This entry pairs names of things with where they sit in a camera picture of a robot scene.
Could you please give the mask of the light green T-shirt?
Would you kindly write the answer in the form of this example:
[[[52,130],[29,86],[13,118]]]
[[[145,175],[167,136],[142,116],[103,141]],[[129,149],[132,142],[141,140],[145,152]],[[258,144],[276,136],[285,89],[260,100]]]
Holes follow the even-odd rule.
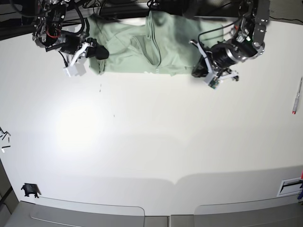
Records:
[[[190,74],[201,53],[190,44],[199,40],[205,47],[223,41],[222,24],[188,19],[161,11],[151,11],[143,25],[88,18],[89,35],[109,52],[105,60],[95,57],[89,67],[96,74],[155,73]]]

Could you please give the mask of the small black hex keys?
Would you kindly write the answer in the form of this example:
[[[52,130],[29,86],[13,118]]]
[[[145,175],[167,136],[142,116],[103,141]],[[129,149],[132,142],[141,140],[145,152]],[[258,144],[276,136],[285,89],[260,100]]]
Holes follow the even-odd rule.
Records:
[[[5,153],[7,149],[11,147],[11,133],[0,128],[0,151]]]

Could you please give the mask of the black plastic clip part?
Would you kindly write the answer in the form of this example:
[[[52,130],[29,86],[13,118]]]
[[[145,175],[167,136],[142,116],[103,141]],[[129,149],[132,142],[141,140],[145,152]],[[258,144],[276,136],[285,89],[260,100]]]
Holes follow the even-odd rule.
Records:
[[[29,197],[32,194],[35,198],[39,198],[38,195],[41,194],[36,184],[24,183],[21,190],[24,191],[25,197]]]

